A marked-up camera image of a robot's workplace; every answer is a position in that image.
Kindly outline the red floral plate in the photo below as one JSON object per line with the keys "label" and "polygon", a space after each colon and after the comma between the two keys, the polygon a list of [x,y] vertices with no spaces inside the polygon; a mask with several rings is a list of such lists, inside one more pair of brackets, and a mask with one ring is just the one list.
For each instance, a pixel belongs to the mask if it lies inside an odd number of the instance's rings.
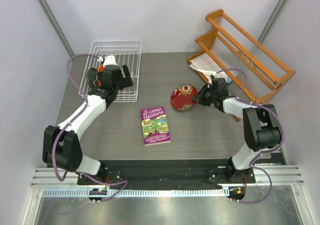
{"label": "red floral plate", "polygon": [[195,102],[192,98],[197,95],[197,89],[190,84],[183,84],[177,87],[170,96],[170,105],[174,110],[185,112],[190,110]]}

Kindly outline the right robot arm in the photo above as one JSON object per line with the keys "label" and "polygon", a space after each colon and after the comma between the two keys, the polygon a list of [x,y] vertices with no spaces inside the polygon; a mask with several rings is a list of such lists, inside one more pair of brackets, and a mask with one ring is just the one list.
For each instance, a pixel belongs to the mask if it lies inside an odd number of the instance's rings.
{"label": "right robot arm", "polygon": [[223,78],[212,77],[211,84],[204,85],[191,100],[242,119],[245,143],[227,161],[224,173],[228,182],[241,183],[261,155],[275,151],[284,142],[285,132],[275,106],[249,103],[229,95]]}

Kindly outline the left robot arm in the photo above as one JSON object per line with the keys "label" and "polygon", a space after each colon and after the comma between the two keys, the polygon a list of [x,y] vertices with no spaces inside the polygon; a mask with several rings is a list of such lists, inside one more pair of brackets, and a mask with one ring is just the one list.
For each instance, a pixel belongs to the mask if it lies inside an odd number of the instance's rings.
{"label": "left robot arm", "polygon": [[44,130],[42,160],[67,172],[84,174],[100,185],[107,177],[104,163],[83,154],[80,139],[89,125],[115,101],[119,91],[133,86],[127,65],[102,65],[88,70],[91,90],[84,103],[64,122]]}

